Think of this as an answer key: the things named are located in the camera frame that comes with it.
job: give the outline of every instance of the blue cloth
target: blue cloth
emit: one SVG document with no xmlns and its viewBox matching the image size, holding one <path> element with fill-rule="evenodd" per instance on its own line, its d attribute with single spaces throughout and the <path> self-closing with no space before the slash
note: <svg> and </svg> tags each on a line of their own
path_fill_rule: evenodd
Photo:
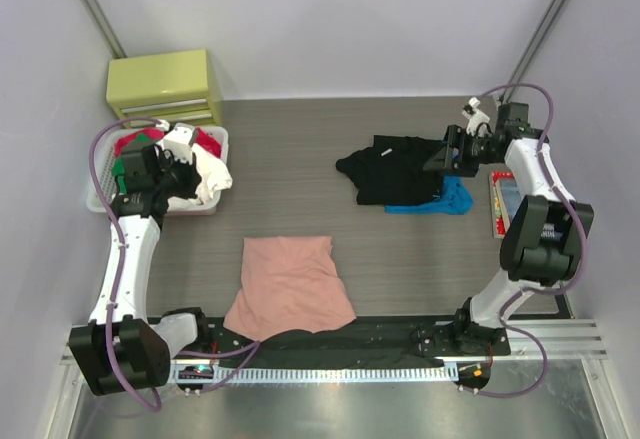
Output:
<svg viewBox="0 0 640 439">
<path fill-rule="evenodd" d="M 419 206 L 384 206 L 384 210 L 389 214 L 466 214 L 472 205 L 473 199 L 460 178 L 444 176 L 440 199 Z"/>
</svg>

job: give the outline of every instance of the drawer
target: drawer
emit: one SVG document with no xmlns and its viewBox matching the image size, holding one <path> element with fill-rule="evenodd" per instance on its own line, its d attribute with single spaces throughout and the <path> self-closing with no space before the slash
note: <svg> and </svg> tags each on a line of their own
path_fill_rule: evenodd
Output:
<svg viewBox="0 0 640 439">
<path fill-rule="evenodd" d="M 157 114 L 174 114 L 178 112 L 192 112 L 208 109 L 206 98 L 188 99 L 186 101 L 165 102 L 161 104 L 147 104 L 144 106 L 122 107 L 120 112 L 127 116 L 156 116 Z"/>
<path fill-rule="evenodd" d="M 203 126 L 203 125 L 212 125 L 215 123 L 213 118 L 213 114 L 209 109 L 199 109 L 195 111 L 189 112 L 175 112 L 172 114 L 164 114 L 164 110 L 162 114 L 158 113 L 158 111 L 147 111 L 146 113 L 138 113 L 138 114 L 129 114 L 129 116 L 150 116 L 155 117 L 156 119 L 164 119 L 165 121 L 169 121 L 174 124 L 176 122 L 186 122 L 192 124 L 194 126 Z M 148 126 L 149 123 L 147 121 L 133 121 L 129 123 L 129 127 L 144 127 Z"/>
</svg>

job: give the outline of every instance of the plastic basket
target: plastic basket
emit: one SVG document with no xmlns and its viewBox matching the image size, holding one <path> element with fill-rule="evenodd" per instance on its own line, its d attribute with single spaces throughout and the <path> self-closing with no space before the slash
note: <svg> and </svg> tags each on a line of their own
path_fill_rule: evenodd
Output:
<svg viewBox="0 0 640 439">
<path fill-rule="evenodd" d="M 227 156 L 229 155 L 229 133 L 227 132 L 227 130 L 224 127 L 218 126 L 201 126 L 200 128 L 220 143 L 220 145 L 222 146 L 220 159 L 226 164 Z M 104 191 L 104 194 L 108 199 L 111 199 L 114 194 L 118 192 L 118 186 L 116 185 L 116 181 L 111 174 L 111 169 L 113 168 L 113 165 L 116 161 L 113 147 L 118 139 L 133 133 L 135 133 L 135 129 L 118 129 L 116 131 L 113 131 L 105 139 L 103 139 L 102 144 L 99 145 L 96 151 L 96 172 L 98 173 L 100 186 L 102 187 L 102 190 Z M 211 202 L 208 202 L 207 204 L 201 204 L 197 206 L 193 205 L 179 211 L 169 211 L 167 212 L 167 215 L 197 216 L 213 214 L 214 212 L 216 212 L 216 206 L 220 201 L 220 192 L 221 191 L 216 191 L 214 193 L 213 200 Z M 104 207 L 102 207 L 102 203 L 100 202 L 100 199 L 98 199 L 98 194 L 93 187 L 91 177 L 89 177 L 87 208 L 91 212 L 105 213 Z"/>
</svg>

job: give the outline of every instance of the metal pole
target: metal pole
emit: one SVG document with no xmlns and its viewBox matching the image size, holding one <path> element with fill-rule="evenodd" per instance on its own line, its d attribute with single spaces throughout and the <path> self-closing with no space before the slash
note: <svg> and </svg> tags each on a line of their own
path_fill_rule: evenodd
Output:
<svg viewBox="0 0 640 439">
<path fill-rule="evenodd" d="M 127 57 L 98 0 L 81 0 L 114 59 Z"/>
<path fill-rule="evenodd" d="M 540 23 L 538 24 L 538 27 L 536 28 L 536 31 L 533 33 L 533 36 L 529 40 L 529 44 L 527 44 L 526 49 L 522 53 L 522 56 L 518 61 L 518 65 L 511 74 L 511 77 L 508 81 L 509 84 L 514 82 L 521 82 L 522 78 L 527 72 L 527 69 L 529 69 L 531 62 L 538 53 L 540 46 L 542 46 L 542 43 L 549 35 L 551 27 L 558 20 L 558 17 L 560 16 L 560 13 L 564 9 L 567 2 L 568 0 L 551 0 L 551 2 L 549 3 L 549 7 L 547 7 L 547 10 L 545 11 L 542 19 L 540 20 Z M 514 94 L 515 89 L 516 88 L 512 88 L 506 91 L 503 94 L 500 102 L 509 101 L 509 99 L 511 99 L 511 96 Z"/>
</svg>

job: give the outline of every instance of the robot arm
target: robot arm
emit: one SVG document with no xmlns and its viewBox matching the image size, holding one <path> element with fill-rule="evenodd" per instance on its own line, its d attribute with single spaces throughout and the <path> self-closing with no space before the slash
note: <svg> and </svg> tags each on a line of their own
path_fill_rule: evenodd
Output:
<svg viewBox="0 0 640 439">
<path fill-rule="evenodd" d="M 160 238 L 168 198 L 194 197 L 201 178 L 191 146 L 196 131 L 178 124 L 157 144 L 134 142 L 123 149 L 121 191 L 111 202 L 125 244 L 111 225 L 111 251 L 96 307 L 87 326 L 74 327 L 69 336 L 73 353 L 95 395 L 123 390 L 106 354 L 107 306 L 122 248 L 124 266 L 113 313 L 114 348 L 120 370 L 135 389 L 164 385 L 170 361 L 185 346 L 209 342 L 206 317 L 190 308 L 165 314 L 159 324 L 147 322 L 146 295 L 153 251 Z"/>
<path fill-rule="evenodd" d="M 473 98 L 464 107 L 469 127 L 449 126 L 441 149 L 425 164 L 425 170 L 473 177 L 480 164 L 505 163 L 523 199 L 502 241 L 500 269 L 485 289 L 467 299 L 452 323 L 420 326 L 414 331 L 418 354 L 428 358 L 486 355 L 488 350 L 493 355 L 509 355 L 502 321 L 535 290 L 552 288 L 574 276 L 582 253 L 577 226 L 554 188 L 571 202 L 587 234 L 593 221 L 591 206 L 576 203 L 562 184 L 549 157 L 549 144 L 537 152 L 542 131 L 529 125 L 528 106 L 500 106 L 496 130 L 491 132 L 488 116 L 478 105 Z M 553 183 L 543 173 L 538 154 L 543 155 Z"/>
</svg>

